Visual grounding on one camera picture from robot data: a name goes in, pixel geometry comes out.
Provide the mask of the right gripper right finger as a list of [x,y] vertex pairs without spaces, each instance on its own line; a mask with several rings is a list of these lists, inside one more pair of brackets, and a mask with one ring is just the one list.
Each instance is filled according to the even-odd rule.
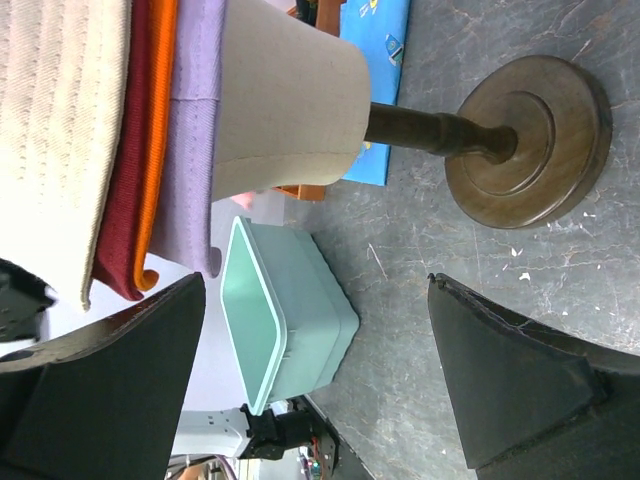
[[471,470],[636,470],[639,358],[429,277],[428,308]]

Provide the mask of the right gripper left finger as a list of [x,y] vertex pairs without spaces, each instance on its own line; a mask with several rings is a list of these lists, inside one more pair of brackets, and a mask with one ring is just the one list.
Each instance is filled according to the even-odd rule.
[[198,273],[1,359],[4,479],[162,479],[202,329]]

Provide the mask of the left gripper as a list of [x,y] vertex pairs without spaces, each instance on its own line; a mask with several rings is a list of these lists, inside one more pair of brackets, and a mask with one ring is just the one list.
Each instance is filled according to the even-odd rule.
[[39,277],[1,260],[1,342],[39,341],[46,310],[54,304]]

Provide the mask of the dark red hat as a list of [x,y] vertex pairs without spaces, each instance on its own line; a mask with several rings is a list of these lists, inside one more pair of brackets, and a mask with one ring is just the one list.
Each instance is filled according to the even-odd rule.
[[99,231],[93,277],[129,301],[134,283],[149,109],[149,4],[132,2],[128,75],[119,145]]

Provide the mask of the purple bucket hat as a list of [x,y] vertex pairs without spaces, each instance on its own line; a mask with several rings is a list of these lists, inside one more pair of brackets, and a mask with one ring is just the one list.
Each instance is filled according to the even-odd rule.
[[211,204],[226,6],[178,3],[168,136],[150,246],[153,254],[210,278],[222,261],[211,245]]

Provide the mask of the teal plastic basket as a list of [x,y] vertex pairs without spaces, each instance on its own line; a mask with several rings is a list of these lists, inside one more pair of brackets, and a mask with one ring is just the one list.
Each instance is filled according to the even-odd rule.
[[251,414],[329,385],[360,321],[312,236],[234,218],[220,298]]

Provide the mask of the beige bucket hat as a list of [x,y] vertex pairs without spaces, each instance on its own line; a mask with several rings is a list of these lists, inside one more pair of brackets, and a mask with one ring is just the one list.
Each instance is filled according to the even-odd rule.
[[120,136],[131,10],[1,5],[1,255],[83,311]]

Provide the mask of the pink bucket hat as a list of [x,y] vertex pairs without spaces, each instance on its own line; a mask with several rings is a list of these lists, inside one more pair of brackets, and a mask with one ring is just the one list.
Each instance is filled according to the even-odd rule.
[[232,197],[232,200],[243,209],[250,211],[253,207],[255,198],[256,198],[256,193],[254,191],[251,191],[251,192],[234,195]]

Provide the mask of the cream mannequin head stand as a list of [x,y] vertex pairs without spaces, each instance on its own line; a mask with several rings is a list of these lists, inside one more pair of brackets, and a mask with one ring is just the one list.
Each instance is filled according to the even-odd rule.
[[364,55],[264,1],[229,1],[221,46],[212,196],[329,185],[366,141],[445,160],[461,210],[497,229],[534,227],[592,189],[612,139],[604,89],[548,55],[483,80],[456,114],[376,103]]

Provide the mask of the orange bucket hat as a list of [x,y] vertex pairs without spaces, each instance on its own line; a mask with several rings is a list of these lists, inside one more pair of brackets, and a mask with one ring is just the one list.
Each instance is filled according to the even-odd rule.
[[149,109],[139,231],[136,238],[133,270],[135,287],[141,291],[150,290],[158,281],[158,274],[145,268],[145,259],[153,231],[164,168],[177,10],[176,1],[149,3]]

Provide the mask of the blue printed cloth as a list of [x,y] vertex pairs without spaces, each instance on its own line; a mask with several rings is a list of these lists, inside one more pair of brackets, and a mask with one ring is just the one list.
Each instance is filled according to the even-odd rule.
[[[356,45],[366,58],[376,103],[397,102],[409,10],[409,0],[348,0],[341,7],[340,37]],[[390,150],[386,144],[364,142],[343,178],[384,186]]]

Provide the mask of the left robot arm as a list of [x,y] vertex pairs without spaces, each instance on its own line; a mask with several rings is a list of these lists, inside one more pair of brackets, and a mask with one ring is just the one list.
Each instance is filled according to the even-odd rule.
[[[38,277],[11,262],[1,262],[3,343],[31,346],[49,338],[46,310],[54,300],[46,289]],[[214,412],[184,411],[171,453],[279,460],[285,451],[310,445],[317,436],[317,418],[298,404],[281,415],[267,409],[256,416],[246,405]]]

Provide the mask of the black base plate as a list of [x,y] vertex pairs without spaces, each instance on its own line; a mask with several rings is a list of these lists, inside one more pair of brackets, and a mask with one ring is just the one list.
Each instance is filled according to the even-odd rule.
[[359,455],[339,433],[329,417],[307,395],[294,399],[294,404],[311,417],[314,438],[311,451],[320,472],[313,479],[374,480],[371,471]]

